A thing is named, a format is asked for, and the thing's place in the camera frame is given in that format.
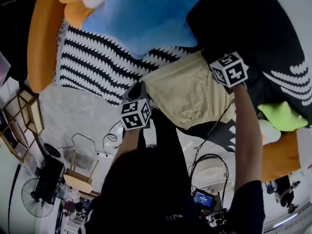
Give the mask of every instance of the blue plush toy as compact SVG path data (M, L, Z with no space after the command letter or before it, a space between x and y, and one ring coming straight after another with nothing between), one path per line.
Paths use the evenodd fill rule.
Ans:
M105 0L82 28L117 39L135 59L163 46L195 47L186 17L199 1Z

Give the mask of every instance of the forearm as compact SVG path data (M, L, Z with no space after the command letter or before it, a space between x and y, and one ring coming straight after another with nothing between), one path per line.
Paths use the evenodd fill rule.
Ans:
M122 154L133 151L137 149L138 138L140 134L140 129L127 131L122 143L114 157L113 163L120 157Z
M243 85L233 88L236 104L235 191L242 185L261 180L262 134L253 104Z

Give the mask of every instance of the green plush toy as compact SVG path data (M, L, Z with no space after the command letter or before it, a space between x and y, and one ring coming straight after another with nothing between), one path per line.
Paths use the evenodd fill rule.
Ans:
M308 124L308 121L292 109L287 101L262 104L258 106L258 109L263 112L275 128L284 132L291 132Z

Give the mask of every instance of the fluorescent light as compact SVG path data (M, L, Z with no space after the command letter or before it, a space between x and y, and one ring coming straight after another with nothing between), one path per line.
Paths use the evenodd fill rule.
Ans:
M285 224L286 222L288 222L289 220L292 220L292 219L293 219L294 217L296 217L296 216L298 216L298 213L296 213L296 214L294 214L294 215L292 215L292 216L286 218L285 220L281 221L281 222L278 223L278 224L275 224L275 225L273 226L273 228L276 228L277 226L280 226L280 225L282 225L282 224Z

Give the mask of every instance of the folded beige clothing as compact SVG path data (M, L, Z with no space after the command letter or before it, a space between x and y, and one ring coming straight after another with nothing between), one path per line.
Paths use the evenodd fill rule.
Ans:
M156 106L186 130L218 120L234 99L213 79L200 51L149 73L143 81ZM221 121L229 122L234 113L233 103Z

